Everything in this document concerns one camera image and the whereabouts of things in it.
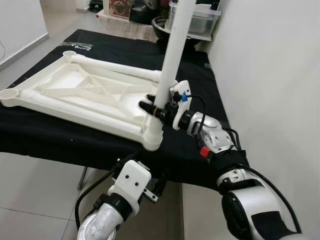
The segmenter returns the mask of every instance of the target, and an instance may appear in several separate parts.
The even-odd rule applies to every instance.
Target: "vertical white pipe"
[[[196,0],[180,0],[177,4],[171,34],[166,48],[160,83],[154,104],[163,108],[169,99],[169,90],[175,84],[178,67],[184,51],[189,26],[193,16]],[[144,133],[144,148],[155,151],[162,141],[162,123],[152,117],[150,125]]]

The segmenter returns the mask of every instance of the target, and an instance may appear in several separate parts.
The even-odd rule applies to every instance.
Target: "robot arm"
[[[222,195],[222,208],[229,231],[243,240],[307,240],[297,224],[297,232],[290,231],[282,218],[277,198],[261,178],[249,171],[246,153],[237,149],[230,135],[216,119],[189,110],[191,92],[188,81],[181,81],[170,89],[171,101],[164,109],[152,102],[141,101],[139,106],[173,129],[183,129],[195,137],[200,154],[219,176],[216,186]]]

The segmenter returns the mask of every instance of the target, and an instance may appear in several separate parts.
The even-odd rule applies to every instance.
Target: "white pipe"
[[[148,70],[144,68],[127,66],[127,65],[117,64],[117,63],[108,62],[108,61],[100,61],[100,60],[83,56],[81,54],[76,54],[69,57],[68,61],[78,63],[78,64],[96,66],[109,71],[152,80],[153,82],[156,82],[156,83],[159,82],[159,79],[161,76],[161,71],[158,71],[158,70]]]
[[[185,47],[187,34],[192,20],[196,0],[180,0],[177,4],[168,46],[165,52],[160,83],[155,96],[154,104],[163,108],[169,99],[170,87],[175,84],[180,60]],[[144,147],[155,151],[162,142],[162,123],[152,117],[150,125],[144,133]]]

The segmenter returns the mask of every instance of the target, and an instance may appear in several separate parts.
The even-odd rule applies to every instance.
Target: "wall baseboard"
[[[18,59],[22,58],[27,53],[31,52],[31,50],[35,49],[36,47],[38,47],[40,44],[42,44],[43,42],[45,42],[48,39],[49,39],[49,34],[46,33],[46,34],[42,35],[41,37],[39,37],[37,40],[35,40],[32,43],[30,43],[29,45],[27,45],[26,47],[22,48],[20,51],[14,53],[7,60],[0,63],[0,72],[3,71],[4,69],[6,69],[7,67],[9,67],[11,64],[13,64]]]
[[[86,7],[85,9],[80,9],[80,8],[76,9],[76,12],[81,14],[85,14],[88,11],[89,11],[89,7]]]

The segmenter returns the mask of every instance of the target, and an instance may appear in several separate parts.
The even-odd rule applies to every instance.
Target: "red button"
[[[209,148],[207,148],[207,147],[205,147],[205,146],[203,146],[203,147],[201,148],[200,154],[201,154],[201,156],[204,157],[205,159],[207,159],[209,153],[210,153],[210,149],[209,149]]]

